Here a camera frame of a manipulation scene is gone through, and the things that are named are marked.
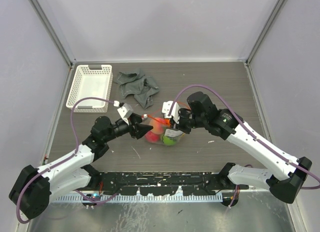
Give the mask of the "red apple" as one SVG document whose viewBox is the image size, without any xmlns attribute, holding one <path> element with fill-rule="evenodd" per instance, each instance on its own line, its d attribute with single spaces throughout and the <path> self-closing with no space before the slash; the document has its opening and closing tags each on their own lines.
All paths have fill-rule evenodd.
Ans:
<svg viewBox="0 0 320 232">
<path fill-rule="evenodd" d="M 145 134 L 145 139 L 150 143 L 157 143 L 160 140 L 160 135 L 149 131 Z"/>
</svg>

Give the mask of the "peach fruit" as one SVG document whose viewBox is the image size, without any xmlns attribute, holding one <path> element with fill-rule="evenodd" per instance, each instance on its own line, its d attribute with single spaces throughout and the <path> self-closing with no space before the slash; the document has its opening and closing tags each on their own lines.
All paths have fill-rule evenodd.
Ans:
<svg viewBox="0 0 320 232">
<path fill-rule="evenodd" d="M 153 126 L 153 129 L 151 130 L 152 133 L 160 135 L 164 132 L 164 125 L 162 123 L 159 123 L 157 121 L 151 121 L 150 125 Z"/>
</svg>

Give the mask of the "clear zip top bag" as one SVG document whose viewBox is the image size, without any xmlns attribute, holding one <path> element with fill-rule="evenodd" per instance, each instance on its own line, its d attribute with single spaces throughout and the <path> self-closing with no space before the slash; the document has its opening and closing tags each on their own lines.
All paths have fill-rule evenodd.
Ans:
<svg viewBox="0 0 320 232">
<path fill-rule="evenodd" d="M 177 103 L 179 104 L 181 109 L 182 109 L 182 106 L 186 106 L 186 108 L 189 109 L 189 107 L 186 104 L 183 104 L 180 102 L 177 102 Z M 161 123 L 160 118 L 164 118 L 164 116 L 162 114 L 162 109 L 158 110 L 156 113 L 158 113 L 160 111 L 161 111 L 160 117 L 157 117 L 153 114 L 144 114 L 142 116 L 142 119 L 143 120 L 148 119 L 148 125 L 150 125 L 151 121 L 157 121 L 157 122 Z M 164 145 L 161 141 L 161 137 L 163 134 L 165 134 L 166 136 L 172 137 L 174 140 L 176 140 L 176 144 L 185 136 L 185 133 L 183 131 L 178 130 L 176 125 L 172 125 L 172 124 L 170 126 L 163 125 L 163 127 L 164 127 L 164 132 L 162 134 L 160 134 L 160 140 L 156 144 Z"/>
</svg>

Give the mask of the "orange fruit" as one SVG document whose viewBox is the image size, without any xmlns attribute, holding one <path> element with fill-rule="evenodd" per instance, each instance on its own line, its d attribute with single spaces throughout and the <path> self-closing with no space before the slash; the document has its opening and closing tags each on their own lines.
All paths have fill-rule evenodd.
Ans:
<svg viewBox="0 0 320 232">
<path fill-rule="evenodd" d="M 171 125 L 169 119 L 160 118 L 159 120 L 160 120 L 160 122 L 161 122 L 163 125 L 166 125 L 166 126 L 170 126 L 170 125 Z"/>
</svg>

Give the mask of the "green striped melon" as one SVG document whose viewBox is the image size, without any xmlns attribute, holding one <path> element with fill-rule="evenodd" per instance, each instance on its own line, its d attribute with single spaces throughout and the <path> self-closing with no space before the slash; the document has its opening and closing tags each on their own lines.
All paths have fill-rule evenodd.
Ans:
<svg viewBox="0 0 320 232">
<path fill-rule="evenodd" d="M 173 146 L 177 143 L 176 140 L 174 140 L 172 137 L 166 136 L 165 134 L 161 136 L 161 141 L 166 146 Z"/>
</svg>

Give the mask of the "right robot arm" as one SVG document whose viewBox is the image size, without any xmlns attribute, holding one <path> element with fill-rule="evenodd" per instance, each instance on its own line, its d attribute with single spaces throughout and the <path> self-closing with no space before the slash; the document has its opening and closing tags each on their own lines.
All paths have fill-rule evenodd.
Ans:
<svg viewBox="0 0 320 232">
<path fill-rule="evenodd" d="M 173 126 L 186 134 L 195 128 L 205 128 L 211 135 L 240 147 L 265 167 L 257 169 L 226 163 L 218 174 L 223 188 L 254 186 L 269 190 L 287 204 L 295 201 L 310 171 L 311 160 L 279 149 L 231 109 L 217 109 L 209 96 L 200 91 L 190 95 L 187 103 L 188 108 L 180 108 L 176 101 L 169 105 L 165 113 Z"/>
</svg>

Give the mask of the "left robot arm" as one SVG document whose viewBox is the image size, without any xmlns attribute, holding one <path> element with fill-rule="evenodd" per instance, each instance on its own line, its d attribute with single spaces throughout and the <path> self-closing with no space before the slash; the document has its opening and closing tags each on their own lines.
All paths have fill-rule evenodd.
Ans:
<svg viewBox="0 0 320 232">
<path fill-rule="evenodd" d="M 8 196 L 16 205 L 18 221 L 28 223 L 51 202 L 71 191 L 97 189 L 102 181 L 101 174 L 91 163 L 107 152 L 108 142 L 125 134 L 140 139 L 152 129 L 135 113 L 127 121 L 118 119 L 114 123 L 107 116 L 98 117 L 90 135 L 77 143 L 73 151 L 37 168 L 24 167 Z"/>
</svg>

